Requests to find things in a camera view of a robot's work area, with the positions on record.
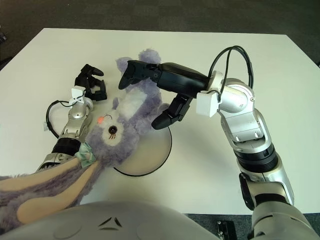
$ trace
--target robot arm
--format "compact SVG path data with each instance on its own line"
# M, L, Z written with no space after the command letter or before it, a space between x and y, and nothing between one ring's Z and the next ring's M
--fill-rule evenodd
M178 93L168 110L152 123L155 129L181 121L193 98L197 98L198 114L208 117L216 112L220 114L222 128L241 171L244 202L253 210L250 238L319 239L303 214L293 206L291 184L266 122L255 109L252 88L235 78L226 79L223 85L222 73L216 71L207 77L174 63L155 65L140 61L128 62L119 88L147 78L161 89Z

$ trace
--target bunny eye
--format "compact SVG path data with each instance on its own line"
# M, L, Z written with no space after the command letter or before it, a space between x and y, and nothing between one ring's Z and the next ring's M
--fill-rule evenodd
M113 125L113 126L109 127L108 131L110 133L109 139L115 139L116 138L116 132L118 131L118 128Z
M109 127L109 133L110 134L115 134L118 131L116 126L111 126Z

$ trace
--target purple plush rabbit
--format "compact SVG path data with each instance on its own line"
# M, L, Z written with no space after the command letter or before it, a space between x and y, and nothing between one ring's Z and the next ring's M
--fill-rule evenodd
M116 61L122 74L128 60ZM147 49L139 60L157 64L161 59ZM131 85L123 99L113 100L112 109L98 118L81 145L88 149L82 156L93 159L90 164L83 165L76 153L72 160L34 174L0 177L0 234L79 204L105 168L120 165L134 152L140 136L167 107L150 79Z

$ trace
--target black band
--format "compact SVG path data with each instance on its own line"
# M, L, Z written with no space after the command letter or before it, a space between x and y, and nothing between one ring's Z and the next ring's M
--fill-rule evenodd
M274 145L271 145L264 151L257 153L242 153L234 151L239 164L253 173L266 173L272 170L278 164L278 157Z
M74 156L79 151L81 142L70 137L59 138L53 147L52 153L61 153Z

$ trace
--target white table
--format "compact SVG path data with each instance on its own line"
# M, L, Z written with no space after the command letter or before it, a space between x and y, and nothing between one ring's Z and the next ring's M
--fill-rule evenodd
M45 28L0 71L0 175L33 173L51 152L57 139L44 131L45 112L54 100L70 98L84 64L104 72L109 100L95 105L97 114L121 94L115 59L135 59L153 48L163 62L208 74L214 57L232 45L244 47L252 61L256 108L282 158L295 205L303 213L320 212L320 69L286 35ZM225 58L216 69L224 72ZM238 53L231 54L228 76L248 80ZM171 102L174 94L162 96ZM195 105L194 100L183 121L171 127L171 154L160 169L143 177L108 169L82 202L146 200L182 213L250 214L219 115L196 115ZM57 132L67 111L52 109Z

